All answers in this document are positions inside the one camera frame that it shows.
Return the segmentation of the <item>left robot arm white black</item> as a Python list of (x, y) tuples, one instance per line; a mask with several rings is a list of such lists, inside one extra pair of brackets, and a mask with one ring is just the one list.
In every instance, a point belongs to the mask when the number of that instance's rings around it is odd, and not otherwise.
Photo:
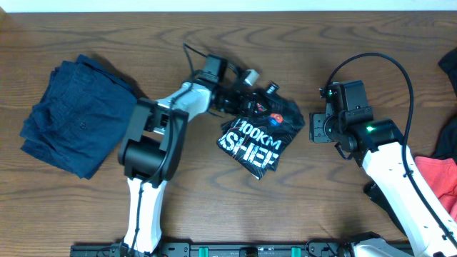
[(278, 89), (225, 89), (205, 80), (185, 81), (172, 95), (152, 101), (141, 98), (134, 107), (118, 160), (130, 190), (129, 227), (119, 247), (121, 256), (152, 256), (161, 241), (161, 210), (167, 183), (173, 178), (188, 123), (209, 108), (228, 114), (257, 114)]

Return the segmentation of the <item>black printed cycling jersey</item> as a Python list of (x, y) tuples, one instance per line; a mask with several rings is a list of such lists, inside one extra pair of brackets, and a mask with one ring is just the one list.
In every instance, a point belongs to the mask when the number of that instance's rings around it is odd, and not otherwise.
[(280, 155), (305, 126), (295, 101), (278, 94), (267, 94), (267, 116), (235, 116), (221, 124), (218, 147), (238, 161), (252, 176), (261, 179), (267, 171), (275, 171)]

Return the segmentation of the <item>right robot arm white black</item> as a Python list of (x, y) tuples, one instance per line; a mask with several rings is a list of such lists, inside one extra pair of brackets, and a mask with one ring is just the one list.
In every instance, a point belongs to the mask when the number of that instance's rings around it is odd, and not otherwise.
[(334, 142), (384, 195), (415, 256), (455, 256), (456, 222), (441, 205), (413, 161), (405, 136), (390, 119), (310, 115), (310, 140)]

